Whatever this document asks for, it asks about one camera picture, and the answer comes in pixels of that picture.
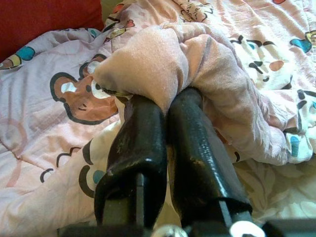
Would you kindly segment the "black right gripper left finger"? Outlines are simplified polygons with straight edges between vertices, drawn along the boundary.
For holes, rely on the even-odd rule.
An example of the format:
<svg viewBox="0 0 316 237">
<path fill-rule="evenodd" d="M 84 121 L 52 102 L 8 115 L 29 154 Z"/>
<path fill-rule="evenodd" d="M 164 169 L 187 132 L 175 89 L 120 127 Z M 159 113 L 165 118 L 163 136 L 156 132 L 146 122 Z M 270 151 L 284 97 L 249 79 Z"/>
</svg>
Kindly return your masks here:
<svg viewBox="0 0 316 237">
<path fill-rule="evenodd" d="M 124 123 L 96 186 L 97 224 L 153 227 L 165 200 L 167 182 L 165 120 L 158 105 L 133 96 Z"/>
</svg>

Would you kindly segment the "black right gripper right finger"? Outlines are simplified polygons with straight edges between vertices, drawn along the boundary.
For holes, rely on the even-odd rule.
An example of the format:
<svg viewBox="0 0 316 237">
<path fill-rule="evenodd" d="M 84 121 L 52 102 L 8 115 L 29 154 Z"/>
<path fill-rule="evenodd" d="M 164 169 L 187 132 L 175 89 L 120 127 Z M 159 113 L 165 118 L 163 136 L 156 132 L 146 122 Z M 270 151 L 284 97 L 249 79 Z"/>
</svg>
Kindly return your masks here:
<svg viewBox="0 0 316 237">
<path fill-rule="evenodd" d="M 202 110 L 202 96 L 189 87 L 176 96 L 167 116 L 172 147 L 171 199 L 181 224 L 216 221 L 230 227 L 252 221 L 252 207 L 231 159 Z"/>
</svg>

